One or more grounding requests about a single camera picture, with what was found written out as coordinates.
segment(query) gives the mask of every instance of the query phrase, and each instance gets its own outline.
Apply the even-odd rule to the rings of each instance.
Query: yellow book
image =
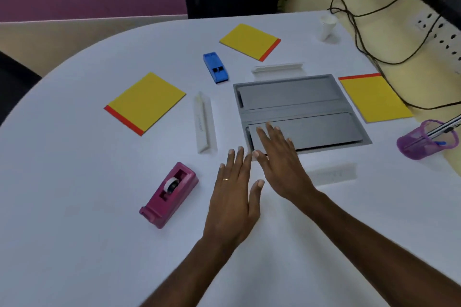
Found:
[[[104,109],[141,136],[185,95],[149,73]]]
[[[219,42],[262,62],[280,41],[273,35],[241,23]]]
[[[367,123],[413,116],[379,73],[338,79]]]

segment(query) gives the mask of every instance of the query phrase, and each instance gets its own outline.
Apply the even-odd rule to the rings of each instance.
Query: tape roll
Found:
[[[179,185],[179,180],[176,177],[172,177],[165,183],[163,190],[166,193],[171,194],[173,193],[173,191],[178,185]]]

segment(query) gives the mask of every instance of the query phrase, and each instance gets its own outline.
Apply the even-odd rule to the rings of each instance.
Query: blue object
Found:
[[[210,74],[216,84],[229,80],[227,71],[215,52],[204,54],[203,60],[205,61],[205,64],[208,67],[208,70],[210,71]]]

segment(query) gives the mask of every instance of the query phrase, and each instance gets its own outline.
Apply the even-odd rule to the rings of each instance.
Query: tape dispenser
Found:
[[[180,162],[176,163],[139,213],[157,228],[162,228],[198,182],[195,172]]]

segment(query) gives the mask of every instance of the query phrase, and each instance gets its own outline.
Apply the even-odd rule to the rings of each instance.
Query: person's left hand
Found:
[[[243,160],[243,147],[229,151],[227,165],[219,166],[210,200],[203,238],[234,250],[250,234],[260,217],[263,180],[257,180],[248,196],[251,154]]]

